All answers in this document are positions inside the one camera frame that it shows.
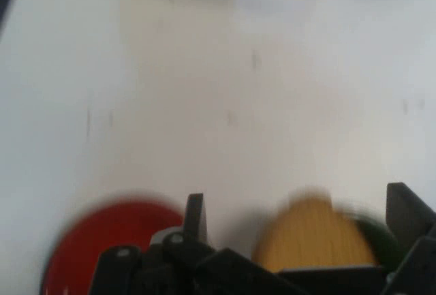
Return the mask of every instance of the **yellow disc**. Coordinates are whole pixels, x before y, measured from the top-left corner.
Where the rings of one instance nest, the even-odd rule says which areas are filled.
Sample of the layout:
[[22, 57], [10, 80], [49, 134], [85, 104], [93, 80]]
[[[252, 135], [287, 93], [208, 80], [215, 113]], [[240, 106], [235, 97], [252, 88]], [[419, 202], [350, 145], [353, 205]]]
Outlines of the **yellow disc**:
[[253, 261], [274, 273], [377, 263], [357, 225], [321, 196], [300, 199], [280, 212], [261, 236]]

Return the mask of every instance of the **red disc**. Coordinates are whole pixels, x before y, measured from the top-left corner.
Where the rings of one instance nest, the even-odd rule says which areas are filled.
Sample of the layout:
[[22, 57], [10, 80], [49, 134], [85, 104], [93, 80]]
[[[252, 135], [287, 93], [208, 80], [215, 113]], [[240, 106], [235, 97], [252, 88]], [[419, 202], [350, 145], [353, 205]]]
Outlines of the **red disc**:
[[115, 245], [145, 250], [159, 230], [182, 224], [182, 215], [156, 202], [124, 201], [76, 223], [48, 263], [41, 295], [87, 295], [98, 257]]

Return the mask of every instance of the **white surface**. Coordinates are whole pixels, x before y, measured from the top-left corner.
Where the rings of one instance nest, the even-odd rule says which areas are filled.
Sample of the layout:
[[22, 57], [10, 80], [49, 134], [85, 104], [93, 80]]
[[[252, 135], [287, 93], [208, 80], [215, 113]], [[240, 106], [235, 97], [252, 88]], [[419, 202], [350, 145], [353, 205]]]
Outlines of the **white surface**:
[[436, 205], [434, 0], [15, 0], [0, 42], [0, 292], [37, 294], [63, 224], [203, 191], [248, 253], [307, 185]]

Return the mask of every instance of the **red circular object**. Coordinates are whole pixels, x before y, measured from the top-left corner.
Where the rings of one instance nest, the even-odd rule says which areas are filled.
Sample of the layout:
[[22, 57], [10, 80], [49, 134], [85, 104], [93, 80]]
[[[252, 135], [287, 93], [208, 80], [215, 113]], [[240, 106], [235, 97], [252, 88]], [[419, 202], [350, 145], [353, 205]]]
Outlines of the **red circular object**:
[[149, 247], [159, 230], [182, 224], [182, 215], [156, 202], [125, 201], [103, 207], [69, 230], [48, 263], [41, 295], [87, 295], [101, 252], [115, 245]]

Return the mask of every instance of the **white table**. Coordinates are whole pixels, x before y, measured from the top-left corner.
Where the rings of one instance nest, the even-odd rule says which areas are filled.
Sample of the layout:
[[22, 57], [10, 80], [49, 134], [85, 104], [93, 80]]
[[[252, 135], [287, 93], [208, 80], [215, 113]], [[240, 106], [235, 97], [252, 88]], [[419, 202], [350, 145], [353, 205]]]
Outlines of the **white table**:
[[436, 0], [15, 0], [0, 41], [0, 292], [37, 294], [66, 221], [202, 191], [248, 254], [308, 185], [436, 205]]

